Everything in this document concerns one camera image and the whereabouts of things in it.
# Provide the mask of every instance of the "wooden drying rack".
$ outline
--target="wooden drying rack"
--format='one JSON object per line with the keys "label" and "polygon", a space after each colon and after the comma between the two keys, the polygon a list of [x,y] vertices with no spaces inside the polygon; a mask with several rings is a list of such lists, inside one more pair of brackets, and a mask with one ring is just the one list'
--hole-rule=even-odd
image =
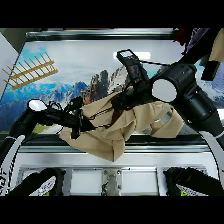
{"label": "wooden drying rack", "polygon": [[39,65],[36,65],[35,62],[31,59],[30,61],[34,64],[34,67],[32,68],[29,63],[27,61],[24,60],[24,62],[29,66],[29,69],[26,69],[22,63],[19,62],[20,66],[24,69],[24,71],[21,71],[16,65],[14,65],[14,69],[11,69],[9,66],[7,66],[10,71],[12,73],[14,73],[14,75],[10,75],[6,70],[2,69],[8,76],[9,76],[9,81],[6,81],[4,80],[7,84],[9,84],[10,86],[12,86],[12,89],[15,90],[15,89],[18,89],[22,86],[25,86],[27,84],[30,84],[32,82],[35,82],[37,80],[40,80],[40,79],[43,79],[43,78],[46,78],[50,75],[53,75],[55,73],[58,72],[57,69],[54,68],[53,64],[54,64],[54,61],[50,59],[49,55],[47,54],[47,52],[45,52],[45,54],[47,55],[48,59],[50,61],[46,61],[44,56],[41,54],[41,57],[43,58],[44,60],[44,63],[42,64],[40,62],[40,60],[34,56],[36,58],[36,60],[38,61]]}

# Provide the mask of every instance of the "white circular cap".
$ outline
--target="white circular cap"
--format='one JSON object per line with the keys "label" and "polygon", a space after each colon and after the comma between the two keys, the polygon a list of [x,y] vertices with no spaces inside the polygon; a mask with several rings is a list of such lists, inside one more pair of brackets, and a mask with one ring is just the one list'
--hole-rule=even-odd
{"label": "white circular cap", "polygon": [[158,79],[153,83],[152,95],[161,101],[171,102],[176,99],[177,90],[171,82]]}
{"label": "white circular cap", "polygon": [[47,106],[41,100],[30,100],[28,106],[31,110],[34,111],[42,111],[47,109]]}

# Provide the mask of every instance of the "metal bracket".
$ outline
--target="metal bracket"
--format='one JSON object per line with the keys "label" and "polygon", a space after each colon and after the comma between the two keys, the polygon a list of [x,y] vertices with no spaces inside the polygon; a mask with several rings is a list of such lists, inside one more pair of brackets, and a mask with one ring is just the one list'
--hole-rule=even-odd
{"label": "metal bracket", "polygon": [[102,196],[121,196],[121,182],[122,172],[121,169],[104,169],[103,170],[103,184]]}

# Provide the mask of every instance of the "tan fabric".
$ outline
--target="tan fabric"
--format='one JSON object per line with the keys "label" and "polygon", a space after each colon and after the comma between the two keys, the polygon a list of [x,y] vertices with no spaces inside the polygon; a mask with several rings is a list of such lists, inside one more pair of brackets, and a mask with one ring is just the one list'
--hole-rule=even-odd
{"label": "tan fabric", "polygon": [[[111,107],[111,98],[118,93],[111,94],[101,100],[82,107],[87,117]],[[163,124],[161,118],[168,112],[172,112],[168,123]],[[92,120],[94,126],[110,124],[113,110],[96,116]],[[169,104],[154,102],[141,105],[129,111],[123,111],[117,121],[109,128],[99,127],[94,131],[82,133],[78,139],[71,139],[71,129],[63,128],[60,138],[70,146],[98,157],[115,161],[125,149],[125,141],[136,131],[143,131],[151,125],[151,136],[157,138],[175,138],[183,127],[183,120]]]}
{"label": "tan fabric", "polygon": [[215,38],[209,61],[224,62],[224,28],[222,28]]}

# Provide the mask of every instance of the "brown cloth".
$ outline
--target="brown cloth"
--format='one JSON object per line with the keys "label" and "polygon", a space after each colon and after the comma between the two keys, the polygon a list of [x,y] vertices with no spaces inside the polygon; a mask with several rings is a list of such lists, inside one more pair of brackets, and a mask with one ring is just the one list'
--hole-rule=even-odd
{"label": "brown cloth", "polygon": [[[82,107],[83,114],[90,118],[92,115],[111,108],[111,94],[101,100]],[[114,110],[96,116],[91,123],[97,127],[110,125]],[[161,118],[171,112],[171,119],[164,124]],[[60,138],[70,146],[88,152],[106,160],[117,160],[125,150],[127,141],[134,131],[143,131],[151,125],[151,136],[157,138],[175,138],[183,127],[180,115],[167,103],[153,102],[137,106],[129,111],[123,111],[121,116],[109,128],[99,127],[96,130],[81,133],[76,139],[71,139],[71,129],[63,128]]]}
{"label": "brown cloth", "polygon": [[224,62],[224,28],[222,28],[215,38],[209,61]]}

